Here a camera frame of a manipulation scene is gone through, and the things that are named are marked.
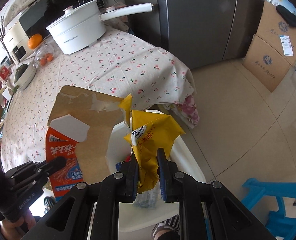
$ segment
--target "red package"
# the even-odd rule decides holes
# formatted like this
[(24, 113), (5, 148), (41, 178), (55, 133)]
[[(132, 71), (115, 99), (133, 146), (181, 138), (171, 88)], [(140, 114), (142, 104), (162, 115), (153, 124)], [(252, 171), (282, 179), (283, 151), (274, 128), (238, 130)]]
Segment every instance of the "red package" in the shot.
[(75, 184), (83, 181), (82, 171), (76, 158), (77, 141), (49, 127), (46, 135), (46, 160), (51, 161), (58, 156), (64, 156), (66, 166), (50, 176), (52, 190), (58, 201)]
[(4, 81), (7, 81), (9, 75), (10, 75), (10, 70), (7, 69), (5, 65), (2, 65), (1, 68), (0, 68), (0, 77), (1, 77)]

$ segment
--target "floral cloth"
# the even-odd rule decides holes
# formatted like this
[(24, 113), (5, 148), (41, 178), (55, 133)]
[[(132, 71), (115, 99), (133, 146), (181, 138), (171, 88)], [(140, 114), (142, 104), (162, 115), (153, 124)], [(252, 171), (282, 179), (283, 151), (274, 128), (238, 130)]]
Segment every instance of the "floral cloth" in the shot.
[(106, 28), (92, 47), (72, 55), (61, 52), (49, 65), (39, 67), (30, 85), (14, 95), (2, 140), (6, 171), (30, 160), (45, 160), (47, 121), (64, 85), (123, 98), (131, 93), (134, 109), (167, 104), (186, 122), (198, 123), (189, 68), (164, 49), (110, 26)]

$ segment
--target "screw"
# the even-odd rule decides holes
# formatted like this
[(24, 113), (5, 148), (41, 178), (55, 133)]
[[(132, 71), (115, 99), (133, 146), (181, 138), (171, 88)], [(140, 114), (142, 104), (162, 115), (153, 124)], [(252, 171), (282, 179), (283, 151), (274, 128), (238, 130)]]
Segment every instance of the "screw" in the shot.
[(124, 175), (121, 172), (117, 172), (113, 175), (115, 179), (121, 179)]
[(86, 187), (86, 183), (80, 182), (77, 184), (77, 189), (84, 189)]
[(184, 176), (185, 176), (185, 174), (180, 171), (175, 173), (175, 177), (177, 179), (182, 179)]
[(219, 181), (214, 181), (214, 182), (212, 183), (212, 186), (213, 186), (214, 188), (221, 188), (222, 185), (223, 185), (223, 184), (221, 184)]

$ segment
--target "orange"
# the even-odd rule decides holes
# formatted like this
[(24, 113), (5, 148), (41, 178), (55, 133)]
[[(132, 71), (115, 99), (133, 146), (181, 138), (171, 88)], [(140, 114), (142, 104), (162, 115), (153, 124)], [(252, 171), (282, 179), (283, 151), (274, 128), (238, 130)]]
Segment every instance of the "orange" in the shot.
[(42, 65), (42, 66), (46, 65), (46, 63), (47, 63), (47, 59), (44, 57), (41, 58), (39, 61), (40, 61), (40, 65)]
[(30, 37), (28, 41), (29, 49), (35, 49), (42, 42), (42, 36), (40, 34), (35, 34)]
[(52, 56), (52, 54), (50, 54), (50, 55), (47, 57), (47, 61), (50, 62), (50, 61), (52, 61), (52, 60), (53, 60), (53, 56)]

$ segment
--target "pot lid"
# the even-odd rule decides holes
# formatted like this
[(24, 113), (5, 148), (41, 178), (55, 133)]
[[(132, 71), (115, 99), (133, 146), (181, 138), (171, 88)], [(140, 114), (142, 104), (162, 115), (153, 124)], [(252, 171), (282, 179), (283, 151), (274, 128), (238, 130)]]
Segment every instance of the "pot lid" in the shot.
[(73, 8), (72, 6), (69, 6), (67, 7), (66, 9), (64, 9), (63, 11), (65, 12), (64, 15), (62, 15), (60, 18), (58, 18), (57, 20), (55, 20), (53, 23), (49, 24), (47, 27), (46, 27), (46, 30), (49, 30), (50, 28), (52, 28), (53, 26), (57, 25), (59, 22), (63, 21), (65, 18), (67, 18), (68, 16), (70, 16), (71, 14), (75, 13), (76, 11), (90, 5), (91, 3), (96, 3), (97, 0), (93, 0), (93, 1), (90, 1), (88, 3), (84, 3), (83, 5), (80, 5), (78, 6), (77, 8)]

